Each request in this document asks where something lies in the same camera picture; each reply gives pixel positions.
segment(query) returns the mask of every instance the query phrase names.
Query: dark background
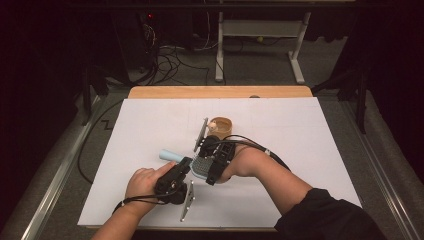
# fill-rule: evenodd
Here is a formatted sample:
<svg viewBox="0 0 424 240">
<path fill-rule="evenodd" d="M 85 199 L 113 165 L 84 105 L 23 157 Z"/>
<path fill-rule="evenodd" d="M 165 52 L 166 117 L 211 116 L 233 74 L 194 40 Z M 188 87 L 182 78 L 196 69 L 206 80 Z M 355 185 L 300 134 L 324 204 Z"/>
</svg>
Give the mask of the dark background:
<svg viewBox="0 0 424 240">
<path fill-rule="evenodd" d="M 405 157 L 423 180 L 423 5 L 418 1 L 395 4 L 393 12 L 367 14 L 316 10 L 305 38 L 313 41 L 324 36 L 332 41 L 349 36 L 334 74 L 356 64 L 364 53 L 375 53 L 369 89 Z M 289 18 L 299 14 L 303 13 L 284 12 Z M 281 15 L 234 13 L 232 17 L 279 19 Z M 198 18 L 204 14 L 155 13 L 155 24 L 161 26 L 164 38 L 190 49 L 193 32 L 201 37 L 207 34 L 205 21 Z M 216 19 L 217 14 L 211 13 L 215 33 Z M 150 57 L 143 54 L 143 32 L 133 15 L 74 14 L 52 0 L 2 1 L 0 38 L 0 191 L 1 205 L 7 206 L 1 213 L 3 228 L 37 168 L 75 116 L 74 100 L 83 89 L 87 69 L 96 76 L 89 83 L 105 94 L 104 76 L 126 82 L 127 69 L 148 67 Z"/>
</svg>

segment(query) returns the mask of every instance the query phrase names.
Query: black sleeve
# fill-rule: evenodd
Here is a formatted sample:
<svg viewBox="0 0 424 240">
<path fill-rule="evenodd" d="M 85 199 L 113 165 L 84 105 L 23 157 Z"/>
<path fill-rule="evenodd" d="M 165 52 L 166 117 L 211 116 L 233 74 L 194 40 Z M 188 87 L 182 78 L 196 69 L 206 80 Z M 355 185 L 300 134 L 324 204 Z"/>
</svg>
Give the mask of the black sleeve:
<svg viewBox="0 0 424 240">
<path fill-rule="evenodd" d="M 283 239 L 386 239 L 362 208 L 316 188 L 284 214 L 275 229 Z"/>
</svg>

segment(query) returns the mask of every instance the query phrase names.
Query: gray carpet floor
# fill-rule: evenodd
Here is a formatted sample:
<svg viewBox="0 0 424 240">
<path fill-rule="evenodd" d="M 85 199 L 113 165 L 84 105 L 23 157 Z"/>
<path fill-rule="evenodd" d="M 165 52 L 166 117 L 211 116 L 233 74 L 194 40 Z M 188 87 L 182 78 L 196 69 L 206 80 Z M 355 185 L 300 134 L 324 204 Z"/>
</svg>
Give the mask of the gray carpet floor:
<svg viewBox="0 0 424 240">
<path fill-rule="evenodd" d="M 334 64 L 344 46 L 345 39 L 324 42 L 305 42 L 302 46 L 299 62 L 307 86 L 314 86 L 328 79 Z M 225 43 L 224 72 L 227 85 L 295 85 L 294 76 L 287 58 L 287 51 L 294 46 L 292 39 L 281 40 L 276 44 L 265 46 L 246 42 L 243 45 L 238 40 L 227 40 Z M 162 49 L 163 54 L 173 54 L 173 49 Z M 191 67 L 180 65 L 172 79 L 159 85 L 223 85 L 214 81 L 215 50 L 193 51 L 177 49 L 179 61 Z M 158 73 L 157 79 L 166 76 L 165 71 L 172 67 L 165 58 L 160 59 L 163 73 Z M 130 71 L 131 77 L 140 77 L 138 70 Z M 126 98 L 128 89 L 111 87 L 110 94 L 102 97 L 98 107 L 100 113 L 113 104 Z M 354 102 L 339 102 L 337 91 L 325 90 L 317 94 L 324 115 L 329 124 L 344 164 L 349 172 L 354 187 L 362 200 L 364 209 L 375 219 L 388 239 L 420 239 L 417 235 L 408 236 L 402 221 L 393 214 L 390 198 L 385 194 L 384 186 L 378 181 L 378 175 L 370 162 L 370 150 L 363 144 L 363 137 L 352 124 L 352 113 L 349 109 Z M 81 106 L 81 99 L 76 102 Z M 101 120 L 108 120 L 113 126 L 119 107 L 108 110 Z M 19 202 L 13 216 L 0 235 L 1 239 L 21 239 L 29 225 L 34 212 L 46 193 L 51 180 L 55 176 L 64 157 L 69 154 L 73 144 L 81 132 L 83 121 L 82 110 L 76 116 L 55 147 L 51 150 L 43 165 L 39 168 L 25 196 Z M 112 130 L 105 128 L 105 122 L 99 121 L 91 131 L 81 153 L 81 169 L 89 179 L 94 179 L 97 167 Z M 424 236 L 424 188 L 403 157 L 399 147 L 391 136 L 379 114 L 372 95 L 367 95 L 367 110 L 365 117 L 365 135 L 372 147 L 371 155 L 379 160 L 381 168 L 390 179 L 390 184 L 396 196 L 401 200 L 410 223 L 419 236 Z M 40 228 L 38 239 L 89 239 L 94 229 L 77 226 L 77 221 L 84 201 L 90 190 L 90 184 L 85 181 L 74 165 L 69 172 L 66 184 L 60 189 L 51 211 L 48 212 L 45 223 Z M 263 234 L 249 236 L 241 233 L 206 234 L 193 232 L 141 232 L 143 239 L 275 239 L 276 235 Z"/>
</svg>

